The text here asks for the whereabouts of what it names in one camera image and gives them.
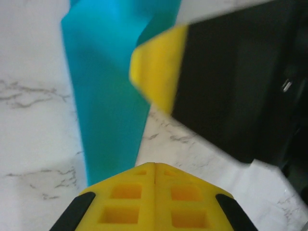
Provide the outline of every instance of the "black object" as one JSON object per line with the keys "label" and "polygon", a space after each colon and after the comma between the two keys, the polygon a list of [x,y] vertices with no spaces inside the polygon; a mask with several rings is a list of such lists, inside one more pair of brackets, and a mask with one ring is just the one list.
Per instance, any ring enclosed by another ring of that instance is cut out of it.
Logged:
{"label": "black object", "polygon": [[223,194],[217,194],[216,200],[228,218],[234,231],[257,231],[254,224],[236,200]]}
{"label": "black object", "polygon": [[93,192],[86,192],[76,197],[52,226],[50,231],[74,231],[94,198],[95,193]]}
{"label": "black object", "polygon": [[301,193],[307,77],[307,0],[222,15],[189,26],[172,116],[241,162],[278,166]]}

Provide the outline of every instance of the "marble countertop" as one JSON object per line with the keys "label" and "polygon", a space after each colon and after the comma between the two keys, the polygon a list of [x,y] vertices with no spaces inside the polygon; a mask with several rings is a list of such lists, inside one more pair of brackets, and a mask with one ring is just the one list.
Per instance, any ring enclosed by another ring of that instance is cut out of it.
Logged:
{"label": "marble countertop", "polygon": [[[251,1],[183,0],[178,22]],[[68,9],[67,0],[0,1],[1,231],[48,230],[86,187],[59,24]],[[299,231],[308,220],[278,169],[237,163],[154,107],[136,165],[150,161],[231,192],[260,231]]]}

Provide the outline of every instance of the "white marble surface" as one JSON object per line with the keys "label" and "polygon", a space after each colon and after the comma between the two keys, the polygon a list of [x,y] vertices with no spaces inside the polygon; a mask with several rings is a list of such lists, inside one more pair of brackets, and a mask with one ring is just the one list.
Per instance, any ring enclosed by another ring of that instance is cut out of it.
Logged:
{"label": "white marble surface", "polygon": [[[250,2],[183,0],[178,21]],[[0,1],[0,231],[48,230],[86,187],[59,24],[67,11],[67,0]],[[228,190],[260,231],[299,231],[308,220],[277,169],[236,163],[154,108],[136,164],[149,161]]]}

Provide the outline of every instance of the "blue cloth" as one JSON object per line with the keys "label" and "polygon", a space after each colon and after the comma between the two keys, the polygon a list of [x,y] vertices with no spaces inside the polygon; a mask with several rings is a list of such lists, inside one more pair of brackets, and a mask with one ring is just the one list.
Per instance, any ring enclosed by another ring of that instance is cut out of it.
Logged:
{"label": "blue cloth", "polygon": [[171,27],[180,0],[71,0],[62,20],[88,185],[134,167],[149,104],[128,79],[136,45]]}

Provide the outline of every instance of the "yellow plastic object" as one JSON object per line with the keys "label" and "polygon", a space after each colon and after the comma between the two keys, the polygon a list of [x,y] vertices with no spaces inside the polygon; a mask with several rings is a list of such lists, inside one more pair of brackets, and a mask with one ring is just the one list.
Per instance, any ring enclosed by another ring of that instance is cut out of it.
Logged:
{"label": "yellow plastic object", "polygon": [[176,26],[135,49],[130,61],[132,84],[158,108],[171,114],[188,26]]}
{"label": "yellow plastic object", "polygon": [[232,231],[215,199],[228,192],[166,164],[147,163],[81,194],[96,194],[76,231]]}

